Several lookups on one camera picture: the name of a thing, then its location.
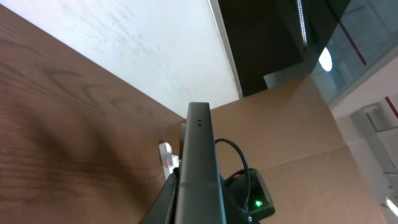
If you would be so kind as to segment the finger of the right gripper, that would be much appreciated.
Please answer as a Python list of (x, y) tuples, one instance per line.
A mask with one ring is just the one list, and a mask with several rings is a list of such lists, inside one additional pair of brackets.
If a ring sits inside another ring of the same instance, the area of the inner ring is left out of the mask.
[(177, 167), (168, 176), (154, 204), (139, 224), (174, 224), (179, 180)]

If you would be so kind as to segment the Galaxy S25 Ultra smartphone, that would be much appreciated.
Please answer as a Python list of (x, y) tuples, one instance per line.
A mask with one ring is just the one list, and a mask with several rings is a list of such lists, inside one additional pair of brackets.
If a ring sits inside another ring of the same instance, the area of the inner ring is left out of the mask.
[(188, 105), (174, 222), (226, 223), (208, 103)]

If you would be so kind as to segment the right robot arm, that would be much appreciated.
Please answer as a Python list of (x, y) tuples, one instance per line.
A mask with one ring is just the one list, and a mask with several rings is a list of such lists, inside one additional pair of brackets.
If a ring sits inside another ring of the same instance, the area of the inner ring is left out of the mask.
[[(275, 214), (275, 205), (264, 180), (257, 169), (250, 168), (251, 189), (248, 199), (248, 212), (240, 209), (246, 198), (246, 178), (244, 170), (239, 170), (221, 181), (226, 223), (253, 223)], [(175, 222), (177, 206), (179, 169), (175, 168), (167, 178), (153, 206), (139, 222), (140, 224), (170, 224)]]

